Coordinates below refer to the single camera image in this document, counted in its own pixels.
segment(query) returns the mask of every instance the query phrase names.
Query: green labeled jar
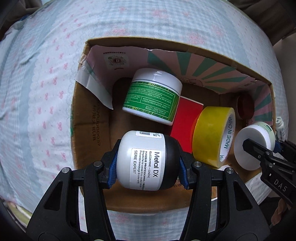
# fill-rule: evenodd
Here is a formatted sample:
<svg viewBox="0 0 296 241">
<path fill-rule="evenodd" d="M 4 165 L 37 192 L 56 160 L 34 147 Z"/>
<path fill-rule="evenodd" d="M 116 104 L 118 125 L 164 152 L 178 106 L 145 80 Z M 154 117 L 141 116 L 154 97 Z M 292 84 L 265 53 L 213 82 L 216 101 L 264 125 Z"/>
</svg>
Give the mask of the green labeled jar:
<svg viewBox="0 0 296 241">
<path fill-rule="evenodd" d="M 136 71 L 123 110 L 152 121 L 173 124 L 182 83 L 173 75 L 143 68 Z"/>
</svg>

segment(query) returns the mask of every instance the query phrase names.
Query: dark red round object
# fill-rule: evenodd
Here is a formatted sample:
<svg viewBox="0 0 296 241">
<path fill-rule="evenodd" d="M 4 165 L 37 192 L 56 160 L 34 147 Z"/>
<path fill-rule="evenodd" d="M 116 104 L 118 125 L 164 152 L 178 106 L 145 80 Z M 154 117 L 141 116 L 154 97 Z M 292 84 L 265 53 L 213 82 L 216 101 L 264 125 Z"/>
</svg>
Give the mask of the dark red round object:
<svg viewBox="0 0 296 241">
<path fill-rule="evenodd" d="M 249 94 L 242 93 L 237 98 L 237 113 L 241 119 L 243 120 L 252 119 L 254 115 L 254 109 L 255 109 L 254 100 Z"/>
</svg>

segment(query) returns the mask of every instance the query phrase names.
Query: barcode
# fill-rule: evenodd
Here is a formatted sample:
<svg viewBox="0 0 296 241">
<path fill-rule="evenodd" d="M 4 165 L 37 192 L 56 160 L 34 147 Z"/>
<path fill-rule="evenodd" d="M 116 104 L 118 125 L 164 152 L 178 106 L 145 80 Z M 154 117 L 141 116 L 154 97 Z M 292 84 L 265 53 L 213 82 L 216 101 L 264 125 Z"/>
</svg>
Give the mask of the barcode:
<svg viewBox="0 0 296 241">
<path fill-rule="evenodd" d="M 148 136 L 150 136 L 150 132 L 144 132 L 144 131 L 140 131 L 140 134 L 143 134 L 143 135 L 148 135 Z"/>
</svg>

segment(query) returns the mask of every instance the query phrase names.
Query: blue gripper pad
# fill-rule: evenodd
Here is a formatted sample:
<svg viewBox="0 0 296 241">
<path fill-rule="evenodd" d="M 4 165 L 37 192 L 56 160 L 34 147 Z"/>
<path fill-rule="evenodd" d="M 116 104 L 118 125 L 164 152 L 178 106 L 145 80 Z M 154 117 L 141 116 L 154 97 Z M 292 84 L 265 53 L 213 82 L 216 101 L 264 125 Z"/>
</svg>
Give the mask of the blue gripper pad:
<svg viewBox="0 0 296 241">
<path fill-rule="evenodd" d="M 108 178 L 108 181 L 107 181 L 107 185 L 109 188 L 112 187 L 112 185 L 116 182 L 116 179 L 117 179 L 117 175 L 116 175 L 116 161 L 117 161 L 117 153 L 115 154 L 114 156 L 114 159 L 110 165 L 110 168 L 109 168 L 109 178 Z"/>
<path fill-rule="evenodd" d="M 180 157 L 180 169 L 179 169 L 178 176 L 179 176 L 180 183 L 187 190 L 189 188 L 189 182 L 187 180 L 187 170 L 181 157 Z"/>
</svg>

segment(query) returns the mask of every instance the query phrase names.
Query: white round lid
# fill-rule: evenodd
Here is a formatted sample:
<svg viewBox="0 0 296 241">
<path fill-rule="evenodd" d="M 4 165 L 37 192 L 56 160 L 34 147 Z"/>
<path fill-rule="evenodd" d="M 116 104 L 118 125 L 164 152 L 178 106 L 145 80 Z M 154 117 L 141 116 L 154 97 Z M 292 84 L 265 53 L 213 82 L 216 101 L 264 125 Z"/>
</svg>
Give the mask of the white round lid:
<svg viewBox="0 0 296 241">
<path fill-rule="evenodd" d="M 260 161 L 244 151 L 242 144 L 246 139 L 251 139 L 269 150 L 271 149 L 270 139 L 268 133 L 258 125 L 243 128 L 235 137 L 234 156 L 238 164 L 246 170 L 256 170 L 260 167 Z"/>
<path fill-rule="evenodd" d="M 175 76 L 165 71 L 158 70 L 158 69 L 151 69 L 151 68 L 138 69 L 135 72 L 135 75 L 133 77 L 133 82 L 139 81 L 139 80 L 155 81 L 157 83 L 160 83 L 167 87 L 172 88 L 179 95 L 181 95 L 181 90 L 182 90 L 181 81 Z"/>
</svg>

